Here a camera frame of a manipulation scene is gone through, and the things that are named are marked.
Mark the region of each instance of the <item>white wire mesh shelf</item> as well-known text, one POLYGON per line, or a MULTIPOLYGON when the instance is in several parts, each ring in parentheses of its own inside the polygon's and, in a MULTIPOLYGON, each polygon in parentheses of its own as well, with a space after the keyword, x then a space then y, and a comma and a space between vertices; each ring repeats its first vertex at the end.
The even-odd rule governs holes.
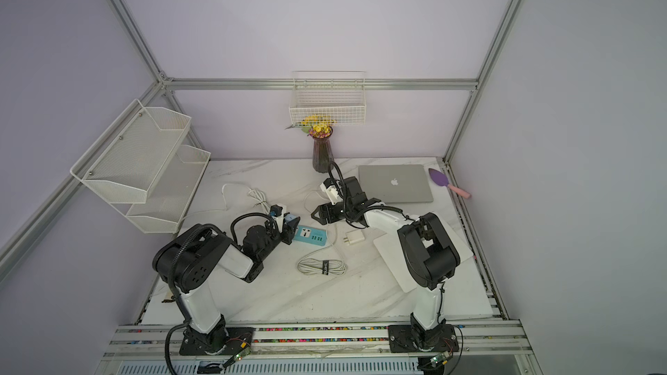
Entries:
POLYGON ((105 202, 146 203, 190 129, 191 118, 167 108, 144 107, 83 176, 72 175, 105 202))
POLYGON ((146 203, 125 214, 144 233, 176 233, 211 157, 210 152, 179 146, 146 203))
POLYGON ((366 96, 363 79, 295 80, 289 105, 292 126, 311 126, 304 120, 320 115, 336 126, 363 124, 366 96))

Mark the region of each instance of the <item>pink handle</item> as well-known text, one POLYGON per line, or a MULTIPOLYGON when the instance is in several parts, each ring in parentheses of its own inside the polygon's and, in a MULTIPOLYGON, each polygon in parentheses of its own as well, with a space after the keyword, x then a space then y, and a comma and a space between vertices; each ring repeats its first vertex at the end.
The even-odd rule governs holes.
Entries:
POLYGON ((452 186, 451 184, 448 184, 447 187, 448 187, 451 191, 453 191, 453 192, 455 192, 456 194, 458 194, 459 196, 462 196, 463 198, 470 198, 470 193, 467 192, 467 191, 463 191, 463 190, 461 190, 459 187, 454 187, 454 186, 452 186))

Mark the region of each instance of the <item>power strip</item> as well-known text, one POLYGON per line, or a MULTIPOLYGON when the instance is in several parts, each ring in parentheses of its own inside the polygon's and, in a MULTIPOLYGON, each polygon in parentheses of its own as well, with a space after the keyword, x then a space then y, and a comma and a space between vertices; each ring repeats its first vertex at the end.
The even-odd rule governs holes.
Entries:
POLYGON ((323 229, 309 228, 308 226, 299 226, 296 229, 294 240, 324 246, 327 243, 327 231, 323 229))

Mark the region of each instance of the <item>lavender wall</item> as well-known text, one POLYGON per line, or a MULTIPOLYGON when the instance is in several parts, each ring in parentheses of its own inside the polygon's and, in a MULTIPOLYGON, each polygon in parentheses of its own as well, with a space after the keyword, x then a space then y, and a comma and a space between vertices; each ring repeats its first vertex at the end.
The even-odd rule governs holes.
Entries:
POLYGON ((508 0, 127 0, 173 77, 476 78, 508 0))
POLYGON ((667 373, 665 0, 526 0, 454 171, 545 374, 667 373))
MULTIPOLYGON (((366 123, 335 128, 337 157, 442 156, 466 91, 369 91, 366 123)), ((288 129, 291 91, 180 90, 183 110, 213 158, 309 158, 312 138, 288 129)))
MULTIPOLYGON (((152 83, 105 0, 0 0, 0 244, 152 83)), ((0 372, 90 374, 167 240, 79 190, 0 289, 0 372)))

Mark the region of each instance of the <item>black cable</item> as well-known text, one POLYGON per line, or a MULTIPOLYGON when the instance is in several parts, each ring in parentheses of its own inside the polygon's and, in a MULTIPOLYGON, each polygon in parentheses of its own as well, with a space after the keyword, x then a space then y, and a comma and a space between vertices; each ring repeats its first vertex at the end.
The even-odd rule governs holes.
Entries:
POLYGON ((338 195, 340 198, 343 199, 343 217, 345 218, 345 222, 352 226, 355 229, 365 229, 366 227, 360 228, 358 226, 355 226, 352 222, 354 220, 351 220, 349 216, 347 215, 347 185, 345 184, 345 181, 343 180, 343 173, 340 172, 340 168, 338 167, 338 164, 335 163, 334 161, 329 161, 329 165, 327 166, 327 169, 329 171, 329 178, 331 181, 333 181, 333 185, 335 186, 336 190, 338 191, 338 195), (334 173, 331 170, 331 167, 334 167, 336 169, 336 173, 338 174, 338 178, 340 179, 340 187, 338 187, 338 183, 336 182, 336 179, 333 177, 334 173))
POLYGON ((222 371, 222 364, 218 362, 213 362, 206 366, 200 366, 197 369, 198 374, 219 374, 222 371))
POLYGON ((440 314, 442 314, 442 297, 445 294, 445 283, 440 286, 440 307, 438 307, 438 324, 440 324, 440 314))
POLYGON ((455 327, 457 329, 459 329, 459 332, 461 333, 461 337, 460 337, 460 339, 461 339, 461 348, 459 349, 459 358, 458 358, 458 360, 454 364, 454 367, 452 368, 452 370, 447 372, 447 375, 452 375, 452 372, 454 372, 454 370, 456 369, 458 364, 461 362, 461 356, 463 356, 463 330, 461 330, 460 327, 457 327, 457 326, 455 326, 455 327))
POLYGON ((188 249, 190 244, 195 240, 199 239, 201 233, 204 232, 205 230, 213 230, 215 231, 215 233, 219 235, 222 234, 222 231, 214 224, 202 224, 200 227, 193 230, 192 233, 190 233, 190 235, 188 236, 188 238, 183 242, 178 252, 174 255, 173 260, 171 261, 169 272, 167 272, 167 285, 169 286, 171 294, 174 297, 176 303, 178 304, 179 310, 181 311, 181 313, 183 313, 183 316, 185 316, 186 320, 189 320, 190 315, 181 301, 181 292, 179 291, 178 288, 176 288, 176 283, 174 282, 176 267, 178 265, 178 260, 181 258, 183 253, 188 249))
POLYGON ((174 255, 173 260, 171 261, 169 272, 167 272, 167 285, 171 290, 171 295, 176 301, 179 310, 181 311, 181 313, 183 313, 183 317, 186 318, 186 320, 183 323, 172 327, 167 333, 167 337, 165 338, 165 362, 167 363, 167 369, 169 369, 171 375, 177 375, 176 371, 174 371, 173 366, 171 365, 171 358, 169 355, 170 353, 169 342, 171 339, 171 334, 178 329, 187 327, 190 324, 190 321, 192 321, 188 309, 185 307, 185 304, 183 304, 183 301, 181 300, 181 292, 176 287, 176 283, 174 282, 176 268, 178 266, 178 260, 181 258, 183 253, 188 249, 188 247, 190 246, 190 244, 192 244, 192 242, 199 239, 199 237, 205 230, 213 230, 218 235, 222 235, 222 231, 214 224, 202 224, 200 227, 193 230, 192 233, 190 233, 190 235, 188 236, 188 238, 183 242, 178 252, 174 255))
POLYGON ((437 368, 437 367, 433 367, 433 366, 422 366, 422 365, 417 365, 417 369, 418 369, 418 370, 421 370, 421 371, 427 371, 427 370, 434 370, 434 369, 438 369, 438 368, 437 368))
POLYGON ((269 216, 268 214, 258 213, 258 212, 246 213, 246 214, 242 214, 239 217, 237 217, 236 219, 234 219, 234 221, 229 226, 229 230, 231 231, 231 238, 234 239, 235 244, 238 245, 239 243, 236 239, 236 232, 234 232, 234 226, 240 220, 243 220, 243 219, 248 218, 248 217, 253 217, 253 216, 264 217, 266 219, 269 219, 269 221, 271 221, 271 225, 273 226, 273 229, 275 230, 275 234, 278 235, 278 224, 275 222, 275 219, 273 218, 273 216, 269 216))
POLYGON ((404 348, 404 349, 407 350, 408 352, 411 351, 411 350, 413 350, 413 349, 417 349, 417 350, 419 351, 419 348, 418 348, 417 346, 414 346, 414 345, 413 345, 413 346, 405 346, 404 344, 402 344, 402 343, 399 342, 398 340, 393 340, 393 342, 394 342, 395 344, 397 344, 398 346, 401 346, 402 348, 404 348))
POLYGON ((356 222, 356 221, 359 220, 365 213, 368 213, 368 212, 370 212, 371 210, 389 210, 389 211, 392 211, 392 212, 401 213, 401 214, 403 215, 403 217, 405 217, 406 220, 411 220, 409 217, 407 217, 405 214, 403 214, 403 210, 402 210, 402 209, 399 209, 398 207, 387 206, 387 205, 385 205, 385 204, 376 204, 376 205, 374 205, 374 206, 368 206, 367 208, 364 208, 362 211, 360 211, 359 213, 357 213, 356 216, 354 216, 354 219, 352 219, 352 221, 353 221, 353 222, 356 222))
POLYGON ((171 356, 170 356, 170 351, 169 351, 169 345, 170 345, 170 342, 171 342, 171 335, 178 329, 188 327, 188 324, 190 324, 190 322, 183 322, 183 323, 177 324, 176 326, 169 329, 169 331, 167 332, 167 337, 165 337, 165 362, 167 363, 167 369, 169 370, 169 373, 171 375, 178 375, 176 373, 176 370, 171 365, 171 356))
POLYGON ((417 272, 415 267, 412 266, 412 261, 407 259, 407 254, 405 253, 405 251, 403 251, 403 258, 405 258, 405 262, 410 266, 410 268, 412 268, 412 270, 415 272, 415 274, 417 274, 420 278, 425 279, 425 280, 430 281, 430 282, 433 282, 436 286, 438 284, 440 284, 441 282, 444 282, 444 281, 433 281, 432 279, 426 278, 425 276, 423 276, 419 272, 417 272))

